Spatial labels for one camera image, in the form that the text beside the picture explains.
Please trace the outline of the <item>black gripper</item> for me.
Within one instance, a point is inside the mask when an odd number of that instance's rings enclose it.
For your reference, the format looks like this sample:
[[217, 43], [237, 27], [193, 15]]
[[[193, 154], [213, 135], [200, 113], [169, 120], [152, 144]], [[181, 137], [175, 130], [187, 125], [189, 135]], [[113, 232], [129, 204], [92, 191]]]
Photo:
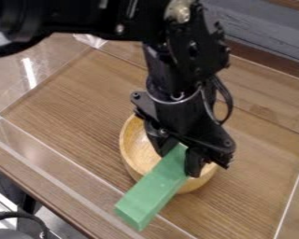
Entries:
[[223, 128], [229, 114], [217, 119], [213, 114], [216, 86], [196, 86], [180, 99], [153, 95], [149, 91], [133, 91], [130, 102], [142, 120], [145, 135], [153, 150], [164, 157], [183, 144], [185, 149], [184, 173], [200, 177], [207, 163], [229, 167], [235, 141]]

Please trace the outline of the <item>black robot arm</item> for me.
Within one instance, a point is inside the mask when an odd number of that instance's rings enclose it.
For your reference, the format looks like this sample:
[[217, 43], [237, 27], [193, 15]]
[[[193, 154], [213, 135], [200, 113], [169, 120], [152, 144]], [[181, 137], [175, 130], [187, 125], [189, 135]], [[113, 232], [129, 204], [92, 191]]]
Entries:
[[158, 155], [185, 149], [184, 173], [213, 162], [228, 167], [235, 142], [215, 116], [215, 99], [231, 93], [217, 74], [231, 49], [200, 0], [0, 0], [0, 58], [53, 34], [93, 35], [141, 44], [148, 75], [130, 101]]

